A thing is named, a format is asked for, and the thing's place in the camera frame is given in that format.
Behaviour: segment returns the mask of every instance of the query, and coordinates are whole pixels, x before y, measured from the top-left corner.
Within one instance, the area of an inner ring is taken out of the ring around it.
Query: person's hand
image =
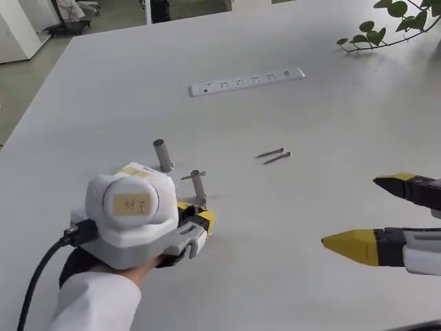
[[[120,276],[124,276],[129,280],[133,281],[140,289],[143,284],[143,279],[145,275],[153,268],[155,268],[162,261],[162,257],[155,257],[151,259],[146,264],[139,265],[134,268],[126,269],[126,270],[115,270],[114,274],[119,274]]]

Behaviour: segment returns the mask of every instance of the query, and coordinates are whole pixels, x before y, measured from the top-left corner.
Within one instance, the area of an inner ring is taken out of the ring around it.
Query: white table
[[[320,243],[353,228],[440,225],[371,182],[441,175],[440,29],[339,51],[365,19],[396,26],[371,5],[302,0],[74,38],[0,152],[0,330],[16,327],[34,267],[87,182],[129,161],[156,165],[158,138],[174,179],[207,171],[218,222],[196,260],[146,279],[133,331],[373,331],[440,318],[440,277],[358,265]],[[188,95],[192,83],[292,66],[307,77]],[[254,159],[281,146],[290,159]],[[190,181],[176,184],[193,195]],[[43,273],[28,330],[50,319],[68,252]]]

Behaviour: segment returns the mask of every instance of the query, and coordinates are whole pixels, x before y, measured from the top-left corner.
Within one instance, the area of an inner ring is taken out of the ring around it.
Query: paper label
[[[149,173],[145,170],[135,169],[132,167],[124,168],[120,172],[123,172],[125,174],[129,174],[130,176],[138,176],[140,178],[145,178],[149,175]]]
[[[143,216],[150,213],[150,194],[116,194],[113,196],[114,216]]]

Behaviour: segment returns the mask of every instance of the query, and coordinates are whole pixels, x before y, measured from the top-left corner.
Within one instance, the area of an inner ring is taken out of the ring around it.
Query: metal peg
[[[274,155],[274,154],[278,154],[278,153],[283,153],[284,151],[285,151],[284,148],[279,148],[278,150],[272,150],[271,152],[266,152],[266,153],[263,153],[261,155],[258,155],[256,157],[256,159],[261,159],[263,157],[269,157],[270,155]]]
[[[159,164],[161,166],[162,172],[170,172],[174,169],[174,165],[170,160],[168,155],[167,147],[165,147],[165,142],[162,139],[157,139],[153,142],[153,147],[158,155]]]
[[[274,159],[271,159],[271,160],[266,161],[264,164],[267,165],[267,164],[270,164],[270,163],[276,162],[276,161],[278,161],[278,160],[280,160],[280,159],[284,159],[285,157],[290,157],[290,156],[291,156],[291,152],[284,153],[284,154],[282,154],[282,155],[279,155],[278,157],[275,157]]]
[[[201,172],[199,170],[193,170],[190,174],[196,192],[196,198],[200,201],[201,205],[207,206],[207,195],[205,194],[204,186],[202,184]]]

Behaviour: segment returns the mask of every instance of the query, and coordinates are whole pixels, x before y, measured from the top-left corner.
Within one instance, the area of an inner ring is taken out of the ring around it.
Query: power strip
[[[255,86],[280,83],[281,81],[295,81],[304,77],[305,74],[300,68],[261,72],[260,74],[251,74],[232,79],[193,84],[190,87],[190,94],[192,97],[200,97],[201,95],[240,90],[242,88],[253,88]]]

